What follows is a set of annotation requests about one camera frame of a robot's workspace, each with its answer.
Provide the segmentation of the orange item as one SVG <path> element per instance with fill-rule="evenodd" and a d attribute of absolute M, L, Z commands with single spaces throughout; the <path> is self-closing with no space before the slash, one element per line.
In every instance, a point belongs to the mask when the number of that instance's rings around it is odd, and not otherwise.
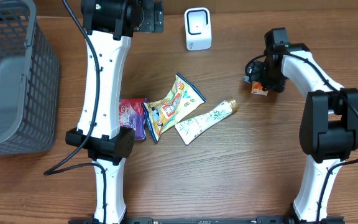
<path fill-rule="evenodd" d="M 261 83 L 252 82 L 252 88 L 251 88 L 252 94 L 267 96 L 268 92 L 269 92 L 268 90 L 263 90 L 263 86 Z"/>

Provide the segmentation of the white tube with gold cap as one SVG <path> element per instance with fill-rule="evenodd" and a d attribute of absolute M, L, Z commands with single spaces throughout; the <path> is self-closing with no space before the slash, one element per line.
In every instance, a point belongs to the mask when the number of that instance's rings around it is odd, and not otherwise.
<path fill-rule="evenodd" d="M 189 145 L 199 135 L 216 123 L 227 118 L 239 109 L 237 101 L 233 98 L 220 102 L 211 111 L 195 116 L 193 118 L 181 121 L 175 125 L 175 129 L 179 133 L 183 142 Z"/>

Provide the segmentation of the red purple tissue pack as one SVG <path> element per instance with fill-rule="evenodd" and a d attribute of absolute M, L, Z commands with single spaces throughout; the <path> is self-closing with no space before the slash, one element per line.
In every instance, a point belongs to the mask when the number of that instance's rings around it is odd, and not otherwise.
<path fill-rule="evenodd" d="M 146 140 L 144 103 L 146 98 L 124 98 L 119 102 L 119 122 L 135 131 L 135 140 Z"/>

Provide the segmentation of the cream snack bag blue edges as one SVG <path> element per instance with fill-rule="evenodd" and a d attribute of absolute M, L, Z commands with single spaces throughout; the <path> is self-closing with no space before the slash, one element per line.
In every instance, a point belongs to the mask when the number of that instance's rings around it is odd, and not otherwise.
<path fill-rule="evenodd" d="M 162 100 L 143 103 L 145 122 L 157 143 L 161 135 L 193 112 L 206 98 L 183 75 L 177 73 L 175 82 Z"/>

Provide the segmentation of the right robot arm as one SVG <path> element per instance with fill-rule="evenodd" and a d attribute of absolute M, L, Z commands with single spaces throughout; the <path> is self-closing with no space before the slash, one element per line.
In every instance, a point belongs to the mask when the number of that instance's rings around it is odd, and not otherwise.
<path fill-rule="evenodd" d="M 264 35 L 265 50 L 245 67 L 244 80 L 261 92 L 281 93 L 288 80 L 305 98 L 299 140 L 306 165 L 288 216 L 257 217 L 258 223 L 344 223 L 329 217 L 328 200 L 341 167 L 358 148 L 358 89 L 344 88 L 315 62 L 303 43 L 293 44 L 284 28 Z"/>

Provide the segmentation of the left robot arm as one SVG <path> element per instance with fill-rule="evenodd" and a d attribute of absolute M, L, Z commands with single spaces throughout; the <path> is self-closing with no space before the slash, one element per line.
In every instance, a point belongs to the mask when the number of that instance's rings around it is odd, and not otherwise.
<path fill-rule="evenodd" d="M 134 33 L 163 32 L 163 2 L 82 1 L 81 13 L 83 21 L 76 24 L 88 54 L 85 98 L 66 143 L 86 149 L 94 168 L 97 204 L 89 223 L 122 223 L 124 164 L 135 140 L 135 131 L 119 123 L 122 74 Z"/>

